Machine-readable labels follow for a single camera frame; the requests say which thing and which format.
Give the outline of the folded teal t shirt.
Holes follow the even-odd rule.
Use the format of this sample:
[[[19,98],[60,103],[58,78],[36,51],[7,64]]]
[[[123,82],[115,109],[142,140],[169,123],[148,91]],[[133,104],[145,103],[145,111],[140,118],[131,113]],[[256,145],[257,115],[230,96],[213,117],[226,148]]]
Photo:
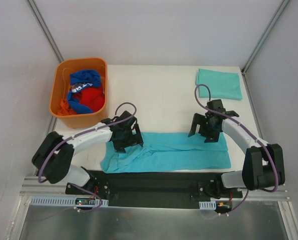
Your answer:
[[[209,87],[211,97],[218,99],[242,100],[240,79],[237,73],[214,71],[200,68],[196,75],[196,85]]]

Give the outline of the red t shirt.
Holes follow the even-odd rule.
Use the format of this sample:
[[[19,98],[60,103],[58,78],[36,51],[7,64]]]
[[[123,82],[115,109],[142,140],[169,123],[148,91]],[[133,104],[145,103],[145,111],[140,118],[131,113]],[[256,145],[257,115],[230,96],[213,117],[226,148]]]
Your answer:
[[[99,111],[105,103],[105,95],[103,86],[88,87],[74,94],[74,98],[78,100],[79,104],[91,109],[92,113]]]

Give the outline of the left aluminium corner post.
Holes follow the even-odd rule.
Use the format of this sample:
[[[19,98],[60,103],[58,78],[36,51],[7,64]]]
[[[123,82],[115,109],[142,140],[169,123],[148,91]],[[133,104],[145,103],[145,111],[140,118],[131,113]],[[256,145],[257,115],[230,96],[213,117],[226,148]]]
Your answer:
[[[53,51],[56,59],[58,60],[58,62],[63,62],[64,61],[64,58],[58,48],[58,45],[56,44],[53,36],[52,36],[52,33],[46,23],[46,21],[44,20],[44,17],[36,3],[35,0],[26,0],[34,18],[36,19],[43,35],[45,36],[49,46],[51,47],[51,50]]]

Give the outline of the aluminium corner post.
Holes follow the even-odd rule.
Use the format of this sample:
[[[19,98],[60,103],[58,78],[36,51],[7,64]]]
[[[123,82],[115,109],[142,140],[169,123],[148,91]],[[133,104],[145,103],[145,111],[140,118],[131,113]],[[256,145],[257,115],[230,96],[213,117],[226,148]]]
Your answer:
[[[252,63],[255,61],[256,57],[260,53],[261,49],[263,48],[266,40],[268,39],[269,35],[273,31],[274,27],[276,26],[277,22],[281,18],[282,14],[288,7],[291,0],[282,0],[278,5],[277,9],[275,10],[274,14],[272,15],[270,21],[268,22],[267,26],[265,27],[263,33],[261,34],[259,40],[257,41],[255,47],[253,48],[247,62],[245,63],[244,67],[241,69],[241,73],[244,76],[249,68],[251,67]]]
[[[49,46],[51,47],[51,50],[53,51],[56,59],[58,60],[58,62],[63,62],[64,61],[64,58],[58,48],[58,45],[56,44],[53,36],[52,36],[52,33],[46,23],[46,21],[44,20],[44,17],[36,3],[35,0],[26,0],[34,18],[36,19],[43,35],[45,36]]]

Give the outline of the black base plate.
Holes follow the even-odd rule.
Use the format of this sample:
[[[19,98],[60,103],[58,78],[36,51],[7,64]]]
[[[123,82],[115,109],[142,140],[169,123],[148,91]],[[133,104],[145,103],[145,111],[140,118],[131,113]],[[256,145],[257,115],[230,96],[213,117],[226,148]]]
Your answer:
[[[242,198],[236,189],[220,185],[217,172],[90,173],[84,189],[111,207],[198,209],[213,198]]]

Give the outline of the orange plastic bin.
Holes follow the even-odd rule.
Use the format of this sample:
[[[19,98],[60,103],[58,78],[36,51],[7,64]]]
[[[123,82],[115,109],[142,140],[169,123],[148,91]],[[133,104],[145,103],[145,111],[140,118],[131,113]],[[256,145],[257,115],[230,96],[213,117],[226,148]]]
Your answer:
[[[70,88],[70,74],[80,70],[95,70],[101,77],[101,83],[105,95],[103,107],[89,114],[74,114],[74,115],[58,115],[57,112],[61,109],[61,99],[67,96]],[[108,74],[107,63],[99,57],[87,58],[71,58],[61,62],[55,71],[54,82],[51,91],[49,111],[57,119],[61,120],[67,127],[71,129],[89,128],[102,119],[108,117]]]

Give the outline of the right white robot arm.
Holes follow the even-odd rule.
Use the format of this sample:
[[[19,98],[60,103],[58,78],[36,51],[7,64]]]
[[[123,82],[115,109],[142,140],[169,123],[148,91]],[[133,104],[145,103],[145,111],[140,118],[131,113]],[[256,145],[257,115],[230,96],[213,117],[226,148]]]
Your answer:
[[[232,188],[274,192],[285,183],[282,147],[270,144],[253,134],[233,110],[226,110],[220,99],[204,107],[205,114],[193,115],[189,136],[200,134],[205,143],[217,143],[220,134],[227,134],[244,153],[242,170],[222,173],[214,184],[214,192],[226,197]]]

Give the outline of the right aluminium corner post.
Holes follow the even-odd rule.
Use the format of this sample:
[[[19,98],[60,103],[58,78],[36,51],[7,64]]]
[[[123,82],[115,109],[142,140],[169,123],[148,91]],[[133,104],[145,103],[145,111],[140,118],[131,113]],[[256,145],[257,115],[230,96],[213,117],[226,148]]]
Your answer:
[[[276,26],[277,22],[281,18],[282,14],[288,7],[291,0],[282,0],[278,5],[277,9],[275,10],[274,14],[272,15],[270,21],[268,22],[267,26],[265,27],[263,33],[261,34],[259,40],[257,41],[255,47],[253,48],[247,62],[245,63],[244,67],[241,69],[241,73],[244,76],[249,68],[251,67],[252,63],[255,61],[256,57],[260,53],[261,49],[263,48],[266,40],[268,39],[269,35],[273,31],[274,27]]]

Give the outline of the light blue t shirt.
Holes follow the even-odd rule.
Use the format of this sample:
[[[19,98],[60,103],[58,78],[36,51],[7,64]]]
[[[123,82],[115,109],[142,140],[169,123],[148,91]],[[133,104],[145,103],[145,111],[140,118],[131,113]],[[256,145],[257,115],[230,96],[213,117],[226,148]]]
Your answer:
[[[102,171],[116,173],[172,172],[180,170],[229,169],[231,161],[224,135],[217,142],[184,132],[142,133],[143,145],[115,151],[112,142],[106,144]]]

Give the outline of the royal blue t shirt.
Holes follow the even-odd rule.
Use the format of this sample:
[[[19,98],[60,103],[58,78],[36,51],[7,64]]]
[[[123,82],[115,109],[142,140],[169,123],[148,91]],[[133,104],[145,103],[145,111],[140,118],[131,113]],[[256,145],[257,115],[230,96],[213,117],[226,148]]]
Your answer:
[[[101,77],[95,70],[85,69],[70,74],[70,90],[67,94],[67,101],[76,114],[92,114],[94,112],[91,112],[90,108],[79,104],[78,100],[74,98],[74,94],[88,87],[98,88],[100,85],[102,85]]]

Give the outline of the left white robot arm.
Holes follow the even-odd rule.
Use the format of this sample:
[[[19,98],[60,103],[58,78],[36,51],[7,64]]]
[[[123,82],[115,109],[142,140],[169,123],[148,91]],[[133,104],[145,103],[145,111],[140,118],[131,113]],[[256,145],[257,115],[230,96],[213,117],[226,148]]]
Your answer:
[[[38,169],[38,181],[74,184],[85,195],[94,190],[91,174],[82,166],[72,164],[73,157],[95,145],[112,143],[114,150],[125,153],[126,148],[143,145],[137,118],[124,111],[120,116],[106,118],[78,133],[64,136],[49,133],[32,158]]]

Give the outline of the orange t shirt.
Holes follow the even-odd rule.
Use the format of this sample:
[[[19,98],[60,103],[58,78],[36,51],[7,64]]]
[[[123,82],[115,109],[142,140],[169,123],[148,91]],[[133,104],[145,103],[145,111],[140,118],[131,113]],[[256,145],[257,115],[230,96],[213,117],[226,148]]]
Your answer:
[[[66,98],[62,98],[60,101],[60,108],[57,110],[58,116],[71,116],[76,115],[76,112],[70,107]]]

